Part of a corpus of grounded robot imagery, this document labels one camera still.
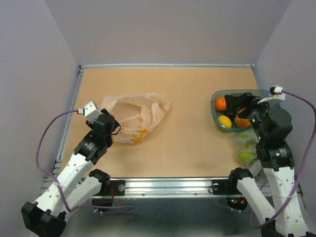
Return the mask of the orange mandarin fruit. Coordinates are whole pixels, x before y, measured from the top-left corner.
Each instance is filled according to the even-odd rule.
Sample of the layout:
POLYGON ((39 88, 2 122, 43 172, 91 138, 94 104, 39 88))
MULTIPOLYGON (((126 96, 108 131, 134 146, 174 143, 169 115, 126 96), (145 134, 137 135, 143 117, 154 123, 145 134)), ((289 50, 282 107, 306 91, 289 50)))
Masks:
POLYGON ((225 101, 224 97, 220 97, 220 98, 216 99, 214 104, 215 104, 215 109, 217 111, 224 112, 227 109, 226 101, 225 101))

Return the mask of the yellow fruit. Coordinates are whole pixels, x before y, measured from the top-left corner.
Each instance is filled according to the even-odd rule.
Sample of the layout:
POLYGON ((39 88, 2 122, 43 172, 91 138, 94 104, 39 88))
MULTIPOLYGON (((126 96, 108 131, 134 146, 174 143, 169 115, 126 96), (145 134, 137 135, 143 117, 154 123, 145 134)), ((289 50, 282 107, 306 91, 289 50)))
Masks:
POLYGON ((220 124, 226 128, 231 128, 232 127, 232 121, 230 120, 229 117, 225 116, 225 115, 221 115, 218 117, 218 121, 220 122, 220 124))

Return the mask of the small toy pineapple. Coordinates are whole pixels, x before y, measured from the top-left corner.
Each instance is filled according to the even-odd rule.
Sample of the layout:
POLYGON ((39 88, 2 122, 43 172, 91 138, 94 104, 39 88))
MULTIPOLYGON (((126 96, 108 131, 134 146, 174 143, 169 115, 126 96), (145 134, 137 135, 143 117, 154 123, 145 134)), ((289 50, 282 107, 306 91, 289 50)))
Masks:
POLYGON ((250 128, 251 127, 251 123, 248 119, 246 118, 239 118, 238 114, 239 112, 242 112, 244 110, 244 108, 239 107, 236 116, 235 116, 235 124, 237 125, 237 127, 239 128, 250 128))

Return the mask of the orange printed plastic bag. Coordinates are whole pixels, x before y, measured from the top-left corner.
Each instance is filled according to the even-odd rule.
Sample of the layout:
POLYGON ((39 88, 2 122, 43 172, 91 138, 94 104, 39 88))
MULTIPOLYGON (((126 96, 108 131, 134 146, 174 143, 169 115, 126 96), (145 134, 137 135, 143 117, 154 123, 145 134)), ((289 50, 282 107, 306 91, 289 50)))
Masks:
POLYGON ((107 95, 101 107, 121 125, 121 130, 114 135, 114 142, 136 144, 160 124, 170 109, 170 103, 159 93, 107 95))

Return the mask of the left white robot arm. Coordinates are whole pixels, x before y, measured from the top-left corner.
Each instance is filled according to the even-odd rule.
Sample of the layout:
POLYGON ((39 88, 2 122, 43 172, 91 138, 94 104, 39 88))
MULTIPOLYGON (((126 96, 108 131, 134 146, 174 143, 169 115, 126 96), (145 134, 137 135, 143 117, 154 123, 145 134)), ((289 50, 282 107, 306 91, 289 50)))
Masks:
POLYGON ((92 102, 76 113, 84 115, 90 131, 47 190, 21 209, 25 227, 39 237, 61 236, 75 211, 93 195, 106 194, 110 188, 109 175, 92 168, 112 146, 119 123, 106 109, 100 110, 92 102))

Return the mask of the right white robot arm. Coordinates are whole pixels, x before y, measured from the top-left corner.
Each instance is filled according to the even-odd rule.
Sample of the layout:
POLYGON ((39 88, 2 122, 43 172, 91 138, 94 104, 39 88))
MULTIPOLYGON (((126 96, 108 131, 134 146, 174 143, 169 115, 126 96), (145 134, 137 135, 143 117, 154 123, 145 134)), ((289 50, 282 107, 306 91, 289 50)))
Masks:
POLYGON ((286 137, 292 131, 291 115, 282 108, 271 109, 271 103, 285 100, 285 93, 275 92, 261 99, 252 93, 226 95, 226 109, 249 120, 258 139, 256 153, 270 185, 273 203, 257 187, 248 169, 231 171, 227 187, 240 192, 255 213, 264 237, 313 237, 300 208, 292 150, 286 137))

